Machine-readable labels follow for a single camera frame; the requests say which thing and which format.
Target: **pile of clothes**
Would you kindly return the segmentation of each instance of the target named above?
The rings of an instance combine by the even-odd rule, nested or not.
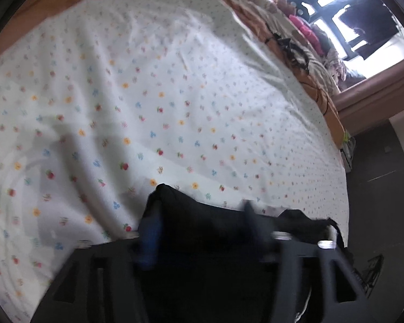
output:
[[[349,69],[339,54],[329,36],[315,24],[310,24],[309,12],[299,0],[272,0],[272,3],[282,11],[292,24],[308,40],[321,63],[334,79],[341,91],[360,83],[366,77],[356,70]]]

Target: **yellow flower pattern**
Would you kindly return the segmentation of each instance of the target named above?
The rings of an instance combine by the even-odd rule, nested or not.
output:
[[[173,20],[163,27],[167,13],[146,19],[143,7],[135,27],[153,32],[141,36],[114,17],[113,1],[103,11],[75,5],[69,23],[48,19],[15,45],[12,62],[0,59],[0,258],[4,244],[18,245],[8,268],[0,263],[9,304],[41,299],[15,271],[50,273],[78,240],[110,241],[102,215],[119,220],[117,232],[137,229],[132,198],[146,200],[161,183],[227,208],[242,198],[261,213],[283,205],[315,218],[324,208],[341,228],[347,194],[323,118],[306,110],[295,120],[305,93],[281,96],[258,60],[248,66],[241,28],[225,48],[209,28],[184,26],[185,35]],[[121,11],[133,15],[137,4]],[[300,131],[306,122],[316,133]],[[38,226],[51,242],[28,232]]]

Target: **floral print bedsheet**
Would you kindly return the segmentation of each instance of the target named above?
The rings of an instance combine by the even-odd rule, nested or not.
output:
[[[29,322],[81,240],[138,226],[166,183],[225,208],[332,217],[322,114],[220,0],[84,0],[0,58],[0,304]]]

